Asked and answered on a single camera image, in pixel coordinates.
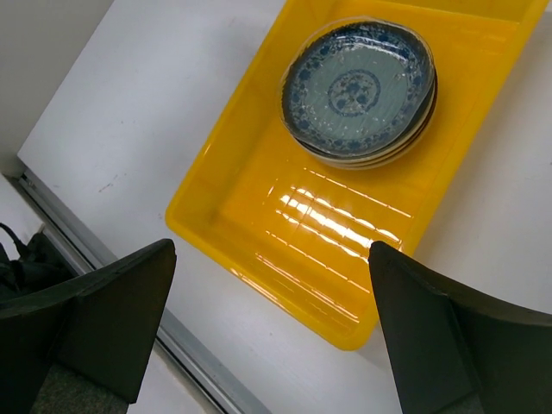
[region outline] white surface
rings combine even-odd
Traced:
[[[17,151],[113,0],[0,2],[0,172]]]
[[[216,414],[218,411],[205,396],[182,374],[175,371],[172,363],[154,347],[149,357],[146,375],[141,384],[136,404],[129,407],[128,414],[182,413]]]
[[[43,222],[27,205],[25,200],[11,186],[8,180],[0,175],[0,223],[10,227],[21,241],[29,243],[31,237],[42,230]],[[9,236],[0,229],[0,243],[9,258],[18,259],[16,246]]]
[[[339,351],[164,224],[169,200],[281,3],[116,0],[21,157],[116,255],[174,237],[179,263],[169,309],[269,410],[397,413],[379,329],[361,351]],[[417,255],[544,311],[552,311],[550,69],[548,18]]]

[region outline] white table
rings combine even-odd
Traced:
[[[20,156],[115,255],[175,239],[168,309],[268,410],[397,413],[380,329],[358,352],[333,348],[164,223],[282,3],[115,0]],[[540,23],[417,251],[455,279],[548,312],[551,17]]]

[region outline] yellow tray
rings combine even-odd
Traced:
[[[378,319],[371,242],[414,252],[547,2],[289,0],[174,196],[168,226],[338,348],[359,348]],[[340,171],[285,130],[279,85],[313,33],[362,15],[428,42],[439,96],[407,155]]]

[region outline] tray rim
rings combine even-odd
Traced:
[[[356,350],[366,343],[379,320],[377,317],[364,318],[362,322],[358,324],[358,327],[354,333],[350,336],[336,336],[332,329],[327,329],[326,325],[312,317],[304,310],[304,308],[298,306],[295,302],[289,300],[288,298],[281,297],[277,293],[272,292],[269,286],[264,284],[262,281],[257,280],[257,278],[244,269],[242,265],[233,261],[224,252],[209,244],[204,238],[178,222],[175,218],[175,213],[181,200],[181,196],[186,193],[187,189],[191,185],[191,182],[195,179],[195,176],[202,165],[205,153],[218,136],[219,131],[223,127],[224,121],[230,117],[233,108],[239,103],[240,98],[246,89],[245,86],[254,76],[256,67],[260,64],[261,60],[267,53],[267,49],[273,42],[273,39],[277,37],[279,29],[285,24],[286,18],[291,13],[292,7],[296,1],[297,0],[286,0],[282,10],[279,12],[276,20],[274,21],[274,24],[269,29],[267,36],[261,43],[257,53],[248,66],[248,69],[236,86],[221,115],[218,117],[208,139],[199,150],[198,155],[185,175],[185,178],[173,195],[171,202],[166,209],[165,221],[166,226],[170,230],[185,239],[193,247],[200,250],[217,264],[233,273],[243,282],[253,287],[259,294],[261,294],[261,292],[259,292],[258,287],[269,292],[273,297],[276,297],[277,301],[271,300],[271,298],[267,299],[288,313],[291,317],[297,319],[305,325],[307,329],[312,330],[314,333],[320,335],[323,339],[339,349]],[[485,120],[488,111],[491,109],[492,103],[502,89],[502,85],[506,81],[519,55],[523,51],[525,43],[530,38],[532,30],[540,20],[548,2],[549,0],[532,0],[530,6],[525,11],[523,19],[517,23],[516,34],[512,36],[510,44],[498,59],[496,63],[497,70],[494,73],[494,76],[486,83],[486,87],[481,88],[479,97],[476,99],[474,106],[469,111],[467,119],[460,129],[459,133],[469,135],[471,136],[471,139],[456,140],[450,148],[448,155],[443,159],[440,173],[437,175],[430,189],[426,192],[425,198],[420,205],[419,212],[417,213],[417,218],[412,221],[411,228],[405,235],[404,242],[401,247],[401,251],[404,254],[410,256],[414,254],[417,245],[423,237],[424,231],[430,224],[431,218],[435,215],[436,210],[441,203],[446,190],[448,189],[449,184],[452,182],[456,171],[464,160],[469,147],[474,142],[480,125]]]

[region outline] blue patterned plate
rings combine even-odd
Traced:
[[[409,29],[351,23],[314,41],[291,65],[284,122],[330,158],[364,157],[408,132],[434,77],[429,49]]]

